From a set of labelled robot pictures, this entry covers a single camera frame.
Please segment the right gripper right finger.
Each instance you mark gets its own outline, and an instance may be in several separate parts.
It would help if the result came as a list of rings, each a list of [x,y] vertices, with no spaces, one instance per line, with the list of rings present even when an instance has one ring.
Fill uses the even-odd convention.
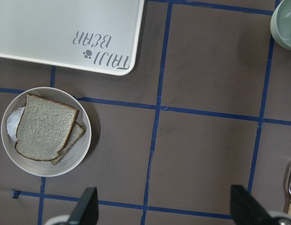
[[[230,215],[236,225],[277,224],[277,219],[271,217],[242,185],[230,188]]]

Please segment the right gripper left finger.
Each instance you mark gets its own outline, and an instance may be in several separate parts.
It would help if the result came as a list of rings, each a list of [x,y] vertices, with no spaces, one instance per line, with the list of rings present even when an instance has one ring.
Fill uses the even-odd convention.
[[[96,187],[88,187],[83,192],[70,214],[68,225],[96,225],[99,219],[98,193]]]

